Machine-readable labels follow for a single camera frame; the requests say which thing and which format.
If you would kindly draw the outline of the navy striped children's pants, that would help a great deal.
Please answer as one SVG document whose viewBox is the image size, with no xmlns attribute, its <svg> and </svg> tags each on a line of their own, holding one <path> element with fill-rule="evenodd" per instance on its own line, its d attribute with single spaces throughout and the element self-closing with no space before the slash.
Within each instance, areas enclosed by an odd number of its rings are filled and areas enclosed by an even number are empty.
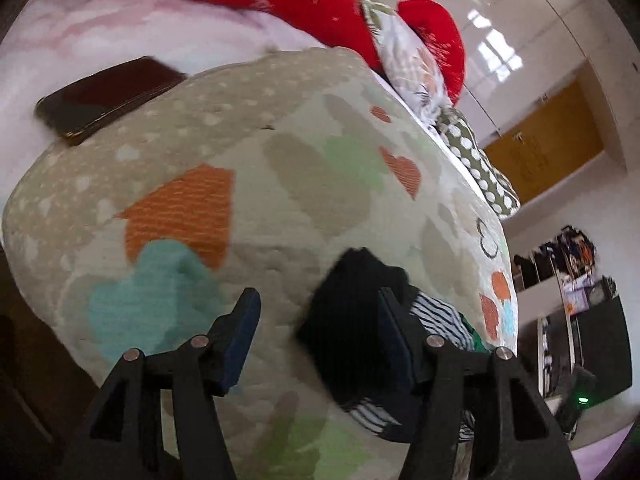
<svg viewBox="0 0 640 480">
<path fill-rule="evenodd" d="M 469 352 L 487 349 L 451 304 L 427 296 L 398 266 L 367 248 L 341 254 L 311 297 L 296 340 L 338 406 L 371 434 L 408 443 L 420 400 L 422 344 L 441 336 Z"/>
</svg>

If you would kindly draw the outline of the white shelf unit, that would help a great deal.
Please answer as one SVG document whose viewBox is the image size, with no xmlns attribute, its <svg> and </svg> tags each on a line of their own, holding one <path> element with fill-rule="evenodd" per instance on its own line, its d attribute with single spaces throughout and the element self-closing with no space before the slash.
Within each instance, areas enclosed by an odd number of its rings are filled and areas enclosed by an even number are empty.
<svg viewBox="0 0 640 480">
<path fill-rule="evenodd" d="M 526 255 L 512 258 L 518 296 L 518 352 L 545 398 L 562 396 L 575 367 L 585 367 L 578 315 L 617 296 L 597 268 L 597 248 L 582 230 L 564 226 Z"/>
</svg>

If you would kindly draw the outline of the heart patterned quilt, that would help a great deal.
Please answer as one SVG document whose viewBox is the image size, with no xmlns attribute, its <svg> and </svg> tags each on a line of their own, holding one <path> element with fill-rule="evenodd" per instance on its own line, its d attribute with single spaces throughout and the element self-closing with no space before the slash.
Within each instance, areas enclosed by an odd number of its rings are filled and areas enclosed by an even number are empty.
<svg viewBox="0 0 640 480">
<path fill-rule="evenodd" d="M 309 49 L 200 73 L 74 148 L 50 146 L 10 195 L 3 246 L 29 307 L 103 382 L 122 354 L 175 349 L 243 289 L 262 315 L 217 404 L 242 479 L 395 479 L 405 445 L 344 413 L 294 333 L 340 255 L 368 248 L 516 343 L 500 220 L 460 162 L 355 52 Z"/>
</svg>

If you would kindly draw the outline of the wooden door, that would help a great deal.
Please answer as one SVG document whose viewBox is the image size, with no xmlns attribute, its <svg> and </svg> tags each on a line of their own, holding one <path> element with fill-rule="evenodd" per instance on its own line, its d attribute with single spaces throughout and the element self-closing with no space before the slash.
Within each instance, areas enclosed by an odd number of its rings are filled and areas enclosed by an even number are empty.
<svg viewBox="0 0 640 480">
<path fill-rule="evenodd" d="M 577 81 L 485 148 L 522 204 L 541 196 L 603 151 L 597 123 Z"/>
</svg>

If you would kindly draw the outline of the olive hedgehog bolster pillow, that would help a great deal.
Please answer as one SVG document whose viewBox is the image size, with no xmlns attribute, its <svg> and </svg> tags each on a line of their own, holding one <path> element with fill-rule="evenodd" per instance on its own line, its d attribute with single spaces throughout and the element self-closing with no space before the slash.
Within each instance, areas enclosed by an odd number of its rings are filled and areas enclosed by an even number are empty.
<svg viewBox="0 0 640 480">
<path fill-rule="evenodd" d="M 514 216 L 521 208 L 518 193 L 506 175 L 490 162 L 477 144 L 474 131 L 460 110 L 442 108 L 436 118 L 435 128 L 452 154 L 469 171 L 498 218 L 504 220 Z"/>
</svg>

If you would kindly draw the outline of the black smartphone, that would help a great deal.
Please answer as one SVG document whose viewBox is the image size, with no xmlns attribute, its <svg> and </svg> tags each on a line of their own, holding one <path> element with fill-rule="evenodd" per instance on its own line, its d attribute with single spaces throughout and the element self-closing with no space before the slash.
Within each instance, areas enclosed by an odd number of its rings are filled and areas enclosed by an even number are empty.
<svg viewBox="0 0 640 480">
<path fill-rule="evenodd" d="M 186 74 L 152 56 L 100 70 L 40 99 L 35 116 L 70 146 L 157 98 Z"/>
</svg>

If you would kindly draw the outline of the floral white pillow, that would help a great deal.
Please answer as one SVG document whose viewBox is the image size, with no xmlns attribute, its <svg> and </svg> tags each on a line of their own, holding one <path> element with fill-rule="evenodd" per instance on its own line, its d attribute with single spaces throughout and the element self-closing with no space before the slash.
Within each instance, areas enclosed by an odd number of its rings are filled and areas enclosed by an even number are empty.
<svg viewBox="0 0 640 480">
<path fill-rule="evenodd" d="M 359 3 L 386 79 L 421 122 L 434 126 L 440 110 L 454 105 L 434 56 L 391 6 Z"/>
</svg>

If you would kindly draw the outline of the glossy white wardrobe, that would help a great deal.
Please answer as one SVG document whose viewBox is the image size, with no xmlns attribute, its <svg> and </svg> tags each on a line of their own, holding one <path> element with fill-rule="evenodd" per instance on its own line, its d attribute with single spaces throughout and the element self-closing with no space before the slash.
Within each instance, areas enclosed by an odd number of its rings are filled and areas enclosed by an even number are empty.
<svg viewBox="0 0 640 480">
<path fill-rule="evenodd" d="M 562 20 L 580 0 L 433 1 L 460 30 L 465 78 L 457 107 L 480 139 L 520 120 L 584 62 Z"/>
</svg>

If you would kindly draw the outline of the pink white bedsheet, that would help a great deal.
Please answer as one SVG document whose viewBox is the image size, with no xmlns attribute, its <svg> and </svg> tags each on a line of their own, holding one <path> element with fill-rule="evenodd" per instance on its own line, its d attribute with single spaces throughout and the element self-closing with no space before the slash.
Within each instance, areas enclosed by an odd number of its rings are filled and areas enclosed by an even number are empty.
<svg viewBox="0 0 640 480">
<path fill-rule="evenodd" d="M 29 0 L 1 43 L 1 197 L 54 141 L 37 102 L 149 55 L 194 75 L 271 52 L 317 47 L 269 14 L 188 0 Z"/>
</svg>

